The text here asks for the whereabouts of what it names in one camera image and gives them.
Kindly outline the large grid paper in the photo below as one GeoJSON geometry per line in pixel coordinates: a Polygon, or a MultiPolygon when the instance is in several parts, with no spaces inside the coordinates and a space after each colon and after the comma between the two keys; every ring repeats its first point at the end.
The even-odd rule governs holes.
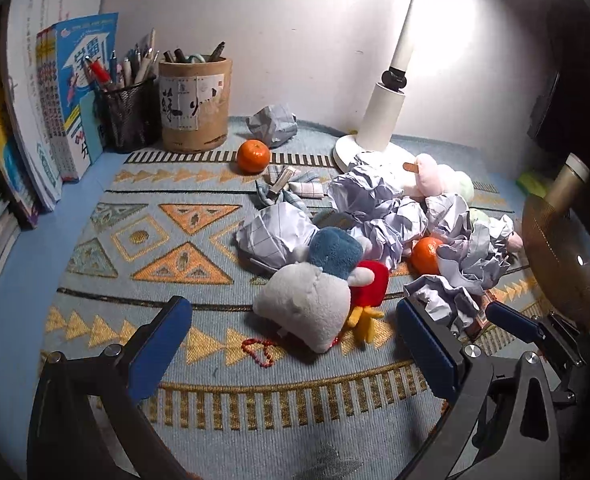
{"type": "Polygon", "coordinates": [[[295,249],[308,246],[316,232],[318,228],[304,211],[281,202],[241,223],[235,241],[252,262],[275,272],[295,262],[295,249]]]}

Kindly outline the blue cover workbook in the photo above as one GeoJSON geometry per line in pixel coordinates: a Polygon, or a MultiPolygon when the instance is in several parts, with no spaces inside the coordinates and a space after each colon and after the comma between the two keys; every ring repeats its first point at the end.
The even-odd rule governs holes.
{"type": "Polygon", "coordinates": [[[48,26],[37,35],[40,104],[60,178],[76,182],[91,165],[81,101],[93,91],[88,64],[107,65],[118,15],[102,13],[48,26]]]}

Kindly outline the grey blue shark plush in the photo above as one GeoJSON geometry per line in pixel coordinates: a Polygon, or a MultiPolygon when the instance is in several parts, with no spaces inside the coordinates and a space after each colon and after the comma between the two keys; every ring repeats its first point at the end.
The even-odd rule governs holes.
{"type": "Polygon", "coordinates": [[[253,302],[255,315],[274,322],[318,354],[341,333],[350,309],[349,280],[365,248],[347,231],[319,229],[296,261],[275,272],[253,302]]]}

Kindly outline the white desk lamp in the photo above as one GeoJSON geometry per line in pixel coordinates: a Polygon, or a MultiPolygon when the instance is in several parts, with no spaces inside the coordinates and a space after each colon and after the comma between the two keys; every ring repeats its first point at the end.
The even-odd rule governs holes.
{"type": "Polygon", "coordinates": [[[537,0],[409,0],[388,68],[348,150],[390,152],[391,136],[478,148],[501,172],[536,157],[530,112],[551,67],[537,0]]]}

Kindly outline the orange tangerine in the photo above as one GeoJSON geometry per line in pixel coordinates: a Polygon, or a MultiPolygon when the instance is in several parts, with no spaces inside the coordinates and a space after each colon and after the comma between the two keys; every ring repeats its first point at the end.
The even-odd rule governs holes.
{"type": "Polygon", "coordinates": [[[438,274],[437,249],[444,242],[432,236],[422,237],[411,250],[410,266],[417,275],[438,274]]]}
{"type": "Polygon", "coordinates": [[[261,174],[267,168],[271,153],[260,140],[245,141],[237,150],[237,167],[244,174],[261,174]]]}

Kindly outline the three face dango plush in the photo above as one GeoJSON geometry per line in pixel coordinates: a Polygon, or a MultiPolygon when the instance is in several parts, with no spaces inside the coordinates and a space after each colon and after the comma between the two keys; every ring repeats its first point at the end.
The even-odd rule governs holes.
{"type": "Polygon", "coordinates": [[[481,209],[469,210],[472,226],[470,241],[476,248],[515,254],[523,248],[522,237],[514,229],[513,220],[506,214],[500,218],[489,217],[481,209]]]}

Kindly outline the black mesh pen cup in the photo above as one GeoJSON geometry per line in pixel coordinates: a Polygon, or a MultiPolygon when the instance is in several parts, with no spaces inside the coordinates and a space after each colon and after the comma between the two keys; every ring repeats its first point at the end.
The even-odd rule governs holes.
{"type": "Polygon", "coordinates": [[[157,80],[95,92],[96,110],[109,151],[130,153],[161,140],[157,80]]]}

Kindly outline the paper ball front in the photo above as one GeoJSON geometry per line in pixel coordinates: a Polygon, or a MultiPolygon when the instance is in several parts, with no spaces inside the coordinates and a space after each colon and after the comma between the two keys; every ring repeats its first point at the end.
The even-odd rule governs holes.
{"type": "Polygon", "coordinates": [[[444,276],[424,274],[405,286],[406,294],[422,304],[432,320],[460,336],[473,325],[480,307],[463,287],[452,287],[444,276]]]}

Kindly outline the paper ball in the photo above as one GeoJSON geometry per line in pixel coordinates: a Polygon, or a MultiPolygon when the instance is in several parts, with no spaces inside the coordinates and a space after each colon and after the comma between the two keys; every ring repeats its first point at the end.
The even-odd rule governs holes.
{"type": "Polygon", "coordinates": [[[463,287],[452,287],[444,276],[424,274],[405,286],[406,294],[422,304],[432,320],[460,336],[473,325],[480,307],[463,287]]]}
{"type": "Polygon", "coordinates": [[[296,116],[285,104],[263,107],[246,119],[252,137],[266,144],[268,148],[278,148],[297,135],[296,116]]]}

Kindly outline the pink white green dango plush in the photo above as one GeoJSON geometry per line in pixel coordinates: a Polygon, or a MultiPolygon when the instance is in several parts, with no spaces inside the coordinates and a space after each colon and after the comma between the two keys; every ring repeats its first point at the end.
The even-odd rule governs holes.
{"type": "Polygon", "coordinates": [[[474,198],[472,179],[463,171],[439,164],[429,154],[419,154],[404,162],[403,192],[418,200],[440,194],[456,194],[470,204],[474,198]]]}

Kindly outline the patterned blue woven mat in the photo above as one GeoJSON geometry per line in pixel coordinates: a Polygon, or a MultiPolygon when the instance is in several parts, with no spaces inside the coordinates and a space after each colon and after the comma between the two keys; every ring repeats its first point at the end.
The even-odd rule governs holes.
{"type": "Polygon", "coordinates": [[[91,214],[48,312],[44,345],[68,359],[125,344],[174,296],[191,328],[140,403],[167,448],[206,479],[391,479],[439,403],[402,347],[391,274],[371,344],[321,330],[348,288],[281,250],[277,272],[237,244],[254,176],[234,165],[244,122],[214,151],[130,154],[91,214]]]}

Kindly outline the pink capybara card box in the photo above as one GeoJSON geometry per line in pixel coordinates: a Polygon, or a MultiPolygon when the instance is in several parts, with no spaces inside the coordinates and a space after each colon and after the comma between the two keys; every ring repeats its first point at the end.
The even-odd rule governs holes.
{"type": "Polygon", "coordinates": [[[490,290],[485,290],[483,295],[473,295],[472,298],[475,304],[478,305],[478,314],[475,316],[473,323],[469,327],[466,327],[466,336],[470,340],[475,340],[489,324],[486,316],[486,308],[491,302],[496,300],[496,296],[490,290]]]}

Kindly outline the plaid cloth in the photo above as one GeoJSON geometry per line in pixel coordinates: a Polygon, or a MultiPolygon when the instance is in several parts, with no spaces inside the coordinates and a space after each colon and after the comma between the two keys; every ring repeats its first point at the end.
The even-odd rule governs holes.
{"type": "Polygon", "coordinates": [[[323,183],[316,174],[294,166],[269,165],[255,185],[263,206],[284,202],[306,214],[309,209],[305,200],[323,200],[325,195],[323,183]]]}

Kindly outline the red snack bag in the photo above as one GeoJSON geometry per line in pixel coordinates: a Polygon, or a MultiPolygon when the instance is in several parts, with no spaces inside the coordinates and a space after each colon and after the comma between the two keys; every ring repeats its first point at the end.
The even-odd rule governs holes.
{"type": "Polygon", "coordinates": [[[345,328],[353,333],[359,346],[372,344],[376,323],[384,318],[381,306],[388,288],[389,270],[384,264],[360,261],[351,272],[349,280],[350,309],[345,328]]]}

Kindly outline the brown cardboard pen cylinder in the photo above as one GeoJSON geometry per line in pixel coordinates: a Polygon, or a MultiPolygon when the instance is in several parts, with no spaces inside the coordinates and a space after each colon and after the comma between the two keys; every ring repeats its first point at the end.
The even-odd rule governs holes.
{"type": "Polygon", "coordinates": [[[228,136],[232,61],[158,64],[161,139],[173,153],[217,148],[228,136]]]}

